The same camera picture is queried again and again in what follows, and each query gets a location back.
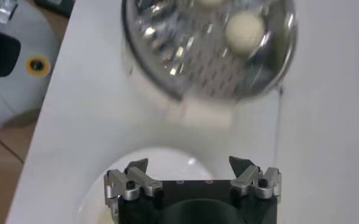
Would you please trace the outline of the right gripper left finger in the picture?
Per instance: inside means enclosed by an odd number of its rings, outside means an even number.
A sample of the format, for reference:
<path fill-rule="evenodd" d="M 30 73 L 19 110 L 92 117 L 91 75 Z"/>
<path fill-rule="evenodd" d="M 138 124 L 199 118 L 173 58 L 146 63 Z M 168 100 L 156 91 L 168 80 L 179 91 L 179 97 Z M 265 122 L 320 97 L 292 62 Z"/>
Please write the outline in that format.
<path fill-rule="evenodd" d="M 108 170 L 104 175 L 105 201 L 114 201 L 118 197 L 133 201 L 139 198 L 140 189 L 147 197 L 163 190 L 163 183 L 146 174 L 148 159 L 131 161 L 124 171 L 118 169 Z"/>

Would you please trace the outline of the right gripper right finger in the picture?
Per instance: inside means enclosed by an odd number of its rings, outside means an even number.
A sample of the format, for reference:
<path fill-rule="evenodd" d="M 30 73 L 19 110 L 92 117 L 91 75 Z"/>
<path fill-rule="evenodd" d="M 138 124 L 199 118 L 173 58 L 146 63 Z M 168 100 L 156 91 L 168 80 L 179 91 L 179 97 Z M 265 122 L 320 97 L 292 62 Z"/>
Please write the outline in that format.
<path fill-rule="evenodd" d="M 235 174 L 230 181 L 232 189 L 243 197 L 253 191 L 259 199 L 271 199 L 282 194 L 282 173 L 278 168 L 269 167 L 263 172 L 249 159 L 229 156 L 229 164 Z"/>

